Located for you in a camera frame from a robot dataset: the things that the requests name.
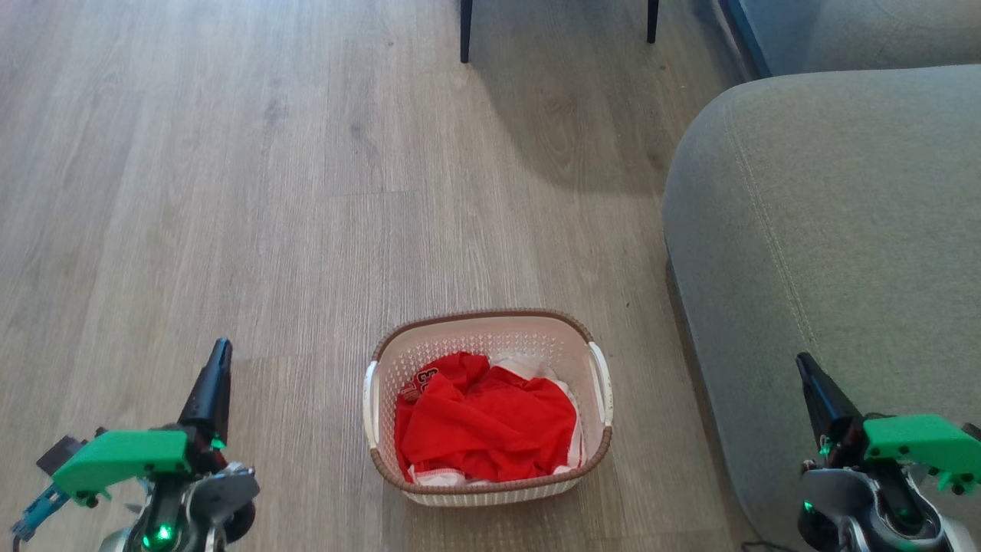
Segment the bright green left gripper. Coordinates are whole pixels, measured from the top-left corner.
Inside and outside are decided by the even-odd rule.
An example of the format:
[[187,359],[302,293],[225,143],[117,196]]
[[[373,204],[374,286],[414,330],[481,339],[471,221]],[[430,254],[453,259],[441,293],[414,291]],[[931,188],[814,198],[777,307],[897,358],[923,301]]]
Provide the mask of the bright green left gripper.
[[231,340],[214,343],[178,418],[185,429],[105,431],[54,471],[54,485],[88,505],[126,480],[197,480],[227,468],[232,354]]

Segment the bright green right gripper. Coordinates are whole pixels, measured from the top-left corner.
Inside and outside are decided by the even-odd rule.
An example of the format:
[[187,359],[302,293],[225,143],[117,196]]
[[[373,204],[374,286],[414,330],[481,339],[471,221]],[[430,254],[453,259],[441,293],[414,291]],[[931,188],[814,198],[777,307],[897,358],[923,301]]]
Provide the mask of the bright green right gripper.
[[979,485],[979,433],[942,416],[866,419],[807,352],[796,356],[807,415],[823,467],[857,468],[865,460],[920,465],[940,491],[970,494]]

